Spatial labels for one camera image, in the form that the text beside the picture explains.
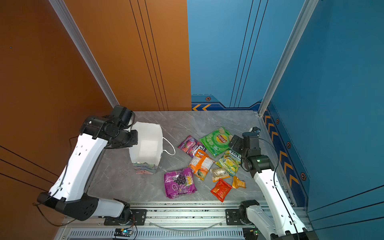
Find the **aluminium rail frame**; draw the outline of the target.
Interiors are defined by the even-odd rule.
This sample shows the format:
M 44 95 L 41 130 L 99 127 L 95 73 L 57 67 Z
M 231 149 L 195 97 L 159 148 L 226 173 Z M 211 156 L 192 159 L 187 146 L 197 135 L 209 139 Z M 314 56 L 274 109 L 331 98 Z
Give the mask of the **aluminium rail frame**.
M 105 226 L 103 218 L 73 221 L 64 218 L 56 240 L 244 240 L 242 228 L 254 225 L 228 226 L 226 209 L 239 209 L 239 201 L 147 202 L 134 203 L 131 209 L 146 209 L 143 226 Z M 114 238 L 115 229 L 135 231 L 130 238 Z

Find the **red snack packet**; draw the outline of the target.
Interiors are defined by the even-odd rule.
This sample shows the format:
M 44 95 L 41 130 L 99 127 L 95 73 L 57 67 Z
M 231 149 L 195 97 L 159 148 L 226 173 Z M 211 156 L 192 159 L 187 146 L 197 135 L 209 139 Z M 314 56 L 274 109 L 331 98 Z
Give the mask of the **red snack packet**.
M 223 179 L 219 179 L 215 187 L 211 190 L 211 193 L 220 201 L 224 202 L 226 196 L 231 191 L 232 186 L 225 182 Z

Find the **right circuit board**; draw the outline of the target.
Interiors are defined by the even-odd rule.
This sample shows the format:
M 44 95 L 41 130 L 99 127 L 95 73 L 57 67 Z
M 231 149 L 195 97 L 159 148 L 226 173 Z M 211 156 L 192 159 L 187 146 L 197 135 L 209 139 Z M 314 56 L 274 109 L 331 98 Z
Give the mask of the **right circuit board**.
M 245 240 L 258 240 L 259 231 L 257 229 L 242 228 L 242 230 L 243 230 L 243 237 L 245 238 Z

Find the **green Lays chips bag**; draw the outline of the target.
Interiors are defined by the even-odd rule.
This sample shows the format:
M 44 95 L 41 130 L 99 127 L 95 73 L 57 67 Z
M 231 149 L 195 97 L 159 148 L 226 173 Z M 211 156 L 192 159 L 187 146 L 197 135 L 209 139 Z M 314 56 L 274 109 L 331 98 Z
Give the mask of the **green Lays chips bag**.
M 233 135 L 226 128 L 220 127 L 200 138 L 200 142 L 215 158 L 229 149 L 229 143 L 232 138 Z

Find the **pink berries candy bag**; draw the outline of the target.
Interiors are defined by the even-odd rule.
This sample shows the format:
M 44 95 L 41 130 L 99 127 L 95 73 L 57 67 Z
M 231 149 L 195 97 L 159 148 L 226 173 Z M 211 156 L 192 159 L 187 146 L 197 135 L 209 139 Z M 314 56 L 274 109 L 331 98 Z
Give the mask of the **pink berries candy bag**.
M 206 151 L 207 148 L 197 139 L 189 135 L 184 141 L 180 143 L 178 149 L 189 155 L 191 158 L 195 156 L 198 150 Z

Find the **purple grape candy bag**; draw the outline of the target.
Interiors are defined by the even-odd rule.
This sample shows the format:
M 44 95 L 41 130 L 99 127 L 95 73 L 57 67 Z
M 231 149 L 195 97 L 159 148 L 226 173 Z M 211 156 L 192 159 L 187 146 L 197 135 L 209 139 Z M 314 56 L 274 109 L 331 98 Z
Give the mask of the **purple grape candy bag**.
M 164 186 L 166 197 L 169 199 L 193 194 L 197 191 L 194 174 L 190 168 L 165 173 Z

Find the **circuit board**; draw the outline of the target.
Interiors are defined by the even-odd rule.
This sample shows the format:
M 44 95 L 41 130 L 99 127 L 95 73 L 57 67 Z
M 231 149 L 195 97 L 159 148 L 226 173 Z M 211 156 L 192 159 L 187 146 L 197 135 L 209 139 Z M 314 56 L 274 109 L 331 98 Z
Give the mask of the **circuit board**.
M 259 231 L 257 229 L 242 228 L 242 230 L 243 230 L 243 237 L 245 238 L 245 240 L 258 240 Z
M 118 228 L 118 229 L 115 229 L 115 232 L 114 232 L 114 238 L 130 238 L 130 237 L 134 237 L 135 236 L 135 231 L 132 230 L 132 229 L 128 229 L 128 228 Z

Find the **small orange snack packet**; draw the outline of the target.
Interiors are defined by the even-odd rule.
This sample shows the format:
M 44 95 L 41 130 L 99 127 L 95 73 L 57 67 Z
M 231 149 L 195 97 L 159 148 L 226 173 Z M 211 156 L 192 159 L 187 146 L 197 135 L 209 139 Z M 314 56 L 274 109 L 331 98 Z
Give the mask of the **small orange snack packet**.
M 234 176 L 233 177 L 233 183 L 232 183 L 232 188 L 238 189 L 238 188 L 246 188 L 246 183 L 245 181 L 240 180 L 238 177 Z

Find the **left circuit board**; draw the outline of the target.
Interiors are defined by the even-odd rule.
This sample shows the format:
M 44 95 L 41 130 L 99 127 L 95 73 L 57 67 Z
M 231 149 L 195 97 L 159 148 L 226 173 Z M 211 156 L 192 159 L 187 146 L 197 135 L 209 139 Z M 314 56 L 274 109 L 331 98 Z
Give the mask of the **left circuit board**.
M 132 229 L 128 229 L 128 228 L 118 228 L 118 229 L 115 229 L 115 232 L 114 232 L 114 238 L 130 238 L 130 237 L 134 237 L 135 236 L 135 231 L 132 230 Z

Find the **beige clear snack packet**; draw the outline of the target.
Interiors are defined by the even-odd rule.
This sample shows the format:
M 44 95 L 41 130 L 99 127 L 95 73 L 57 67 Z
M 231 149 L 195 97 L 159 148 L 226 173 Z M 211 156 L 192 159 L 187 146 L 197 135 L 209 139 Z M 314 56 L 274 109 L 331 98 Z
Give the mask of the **beige clear snack packet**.
M 210 173 L 212 175 L 213 183 L 218 182 L 220 179 L 227 179 L 230 177 L 229 173 L 222 168 L 212 168 L 210 169 Z

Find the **green yellow Fox's candy bag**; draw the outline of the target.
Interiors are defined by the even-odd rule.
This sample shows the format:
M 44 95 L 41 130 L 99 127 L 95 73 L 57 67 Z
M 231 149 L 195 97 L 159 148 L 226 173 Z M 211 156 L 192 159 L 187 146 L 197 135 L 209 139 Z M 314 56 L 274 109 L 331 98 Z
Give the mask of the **green yellow Fox's candy bag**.
M 230 176 L 234 177 L 241 165 L 241 155 L 232 150 L 227 150 L 215 164 L 226 170 Z

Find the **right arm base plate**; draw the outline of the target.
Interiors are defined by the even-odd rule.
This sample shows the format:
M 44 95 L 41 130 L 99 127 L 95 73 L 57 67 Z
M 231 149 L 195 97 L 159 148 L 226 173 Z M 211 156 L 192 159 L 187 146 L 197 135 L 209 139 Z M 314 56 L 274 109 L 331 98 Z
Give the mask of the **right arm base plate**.
M 242 219 L 239 209 L 226 209 L 225 214 L 228 226 L 249 225 Z

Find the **orange Fox's candy bag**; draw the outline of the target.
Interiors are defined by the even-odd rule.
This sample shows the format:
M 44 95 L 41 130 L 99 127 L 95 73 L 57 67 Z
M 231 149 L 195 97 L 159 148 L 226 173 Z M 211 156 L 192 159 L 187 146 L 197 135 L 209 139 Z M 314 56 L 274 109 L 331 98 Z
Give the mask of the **orange Fox's candy bag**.
M 189 168 L 197 178 L 204 181 L 214 163 L 215 161 L 203 150 L 197 150 L 189 164 Z

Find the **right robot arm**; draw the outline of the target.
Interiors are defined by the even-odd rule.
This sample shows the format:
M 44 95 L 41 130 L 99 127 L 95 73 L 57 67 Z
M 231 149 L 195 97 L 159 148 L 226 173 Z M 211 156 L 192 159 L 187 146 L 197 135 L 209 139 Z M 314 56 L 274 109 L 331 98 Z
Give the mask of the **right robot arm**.
M 255 180 L 272 214 L 269 217 L 255 200 L 241 202 L 240 219 L 246 225 L 255 225 L 267 240 L 317 240 L 315 231 L 309 231 L 300 220 L 284 194 L 271 159 L 262 155 L 258 127 L 235 135 L 229 143 L 232 151 L 240 154 L 240 166 Z

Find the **floral white paper bag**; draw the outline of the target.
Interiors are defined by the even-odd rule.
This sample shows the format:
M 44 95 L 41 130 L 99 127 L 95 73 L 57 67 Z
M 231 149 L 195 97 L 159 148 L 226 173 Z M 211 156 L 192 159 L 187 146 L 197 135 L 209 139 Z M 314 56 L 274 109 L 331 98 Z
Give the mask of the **floral white paper bag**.
M 158 124 L 136 122 L 132 130 L 138 132 L 138 144 L 129 148 L 134 170 L 136 174 L 154 175 L 162 154 L 175 155 L 175 147 L 171 146 L 172 153 L 163 148 L 163 142 L 167 139 L 164 138 L 163 130 Z

